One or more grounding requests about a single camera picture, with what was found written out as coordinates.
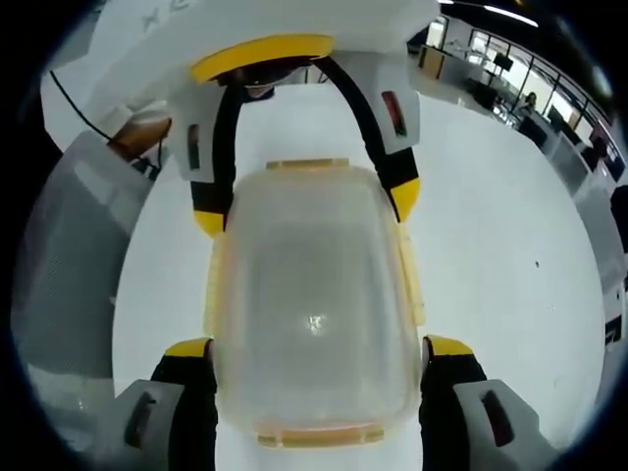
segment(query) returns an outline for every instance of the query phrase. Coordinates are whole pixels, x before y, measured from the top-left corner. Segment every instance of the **gray panel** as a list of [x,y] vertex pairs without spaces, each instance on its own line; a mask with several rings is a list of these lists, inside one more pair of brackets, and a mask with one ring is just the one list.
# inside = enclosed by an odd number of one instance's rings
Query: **gray panel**
[[[471,470],[547,469],[557,452],[539,432],[539,416],[521,397],[499,380],[465,383],[453,387],[464,415],[469,437]],[[496,444],[486,405],[489,394],[504,413],[512,437]]]
[[621,284],[628,271],[619,229],[610,212],[608,194],[604,189],[593,188],[576,206],[596,255],[602,292],[606,294]]
[[150,181],[94,134],[78,137],[46,182],[15,268],[11,326],[48,418],[82,450],[113,400],[114,303]]

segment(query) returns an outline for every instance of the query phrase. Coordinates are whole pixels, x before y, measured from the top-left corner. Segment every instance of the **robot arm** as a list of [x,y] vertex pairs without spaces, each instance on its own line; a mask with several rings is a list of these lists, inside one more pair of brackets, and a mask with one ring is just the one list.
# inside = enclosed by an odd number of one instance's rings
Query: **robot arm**
[[419,99],[410,88],[405,58],[332,53],[332,44],[328,36],[302,34],[245,42],[197,63],[194,80],[170,97],[172,148],[182,176],[191,182],[196,221],[208,235],[225,228],[234,198],[236,126],[246,89],[310,65],[346,99],[397,219],[408,217],[419,193],[412,152],[419,137]]

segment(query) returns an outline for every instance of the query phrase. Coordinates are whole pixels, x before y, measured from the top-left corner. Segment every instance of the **monitor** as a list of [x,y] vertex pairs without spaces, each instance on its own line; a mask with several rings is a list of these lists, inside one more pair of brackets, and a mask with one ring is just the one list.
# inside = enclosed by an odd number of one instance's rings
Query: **monitor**
[[560,112],[553,106],[549,108],[548,119],[549,119],[549,122],[551,123],[551,126],[555,130],[559,131],[560,129],[562,129],[562,126],[565,120],[560,114]]
[[512,59],[503,54],[497,54],[493,59],[493,63],[507,72],[510,72],[510,68],[512,68]]

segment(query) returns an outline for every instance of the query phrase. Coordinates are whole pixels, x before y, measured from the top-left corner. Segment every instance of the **yellow trim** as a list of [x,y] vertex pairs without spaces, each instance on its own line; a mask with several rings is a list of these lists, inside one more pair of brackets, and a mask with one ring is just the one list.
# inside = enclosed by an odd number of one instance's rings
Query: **yellow trim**
[[196,224],[211,237],[215,237],[221,233],[225,226],[225,216],[219,213],[194,211],[194,219],[196,220]]
[[225,72],[263,61],[285,57],[329,56],[334,38],[324,34],[275,34],[228,47],[201,59],[191,67],[198,83],[214,79]]
[[418,178],[391,189],[392,200],[400,222],[404,222],[410,216],[412,208],[419,199],[420,190],[421,180]]
[[399,224],[397,229],[401,266],[410,302],[412,321],[415,327],[419,327],[425,324],[425,303],[423,302],[423,294],[419,283],[419,271],[415,262],[414,245],[403,224]]
[[209,341],[207,338],[180,341],[166,350],[166,356],[202,357],[207,341]]
[[349,159],[310,159],[310,160],[273,160],[266,164],[266,170],[277,169],[317,169],[320,167],[348,167]]
[[265,447],[324,448],[373,444],[384,439],[384,430],[379,426],[353,427],[339,430],[283,431],[275,435],[260,435],[257,442]]
[[439,336],[426,336],[432,345],[434,356],[442,355],[472,355],[473,350],[460,340],[447,339]]

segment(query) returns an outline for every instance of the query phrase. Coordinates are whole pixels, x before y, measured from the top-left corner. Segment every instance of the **office window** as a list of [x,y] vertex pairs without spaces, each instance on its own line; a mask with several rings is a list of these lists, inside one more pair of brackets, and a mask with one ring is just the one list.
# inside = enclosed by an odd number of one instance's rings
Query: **office window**
[[493,62],[497,54],[503,54],[504,56],[507,56],[508,43],[491,36],[486,50],[487,62],[484,63],[484,68],[492,74],[499,75],[499,73],[501,72],[501,68],[496,66]]
[[575,123],[578,120],[578,112],[571,106],[569,101],[558,91],[558,89],[551,94],[551,97],[549,98],[549,105],[546,108],[544,116],[549,116],[552,108],[560,113],[560,116],[562,116],[565,123],[568,123],[571,127],[575,126]]
[[473,64],[485,62],[489,36],[483,32],[473,31],[471,34],[471,51],[467,53],[467,61]]
[[510,85],[510,91],[516,96],[528,75],[532,56],[518,47],[511,46],[508,57],[512,60],[512,67],[509,71],[501,71],[501,78]]
[[535,109],[538,113],[543,113],[550,102],[553,84],[556,82],[558,74],[549,71],[547,66],[541,65],[538,61],[532,62],[530,74],[523,84],[521,99],[523,100],[530,93],[537,95],[537,105]]
[[443,42],[445,41],[445,30],[447,25],[447,18],[438,17],[430,23],[428,29],[428,38],[425,43],[428,46],[436,47],[437,49],[443,48]]
[[580,140],[587,145],[592,145],[591,133],[593,132],[593,124],[588,118],[583,116],[580,123],[576,126],[575,131],[576,134],[578,134],[578,137],[580,137]]

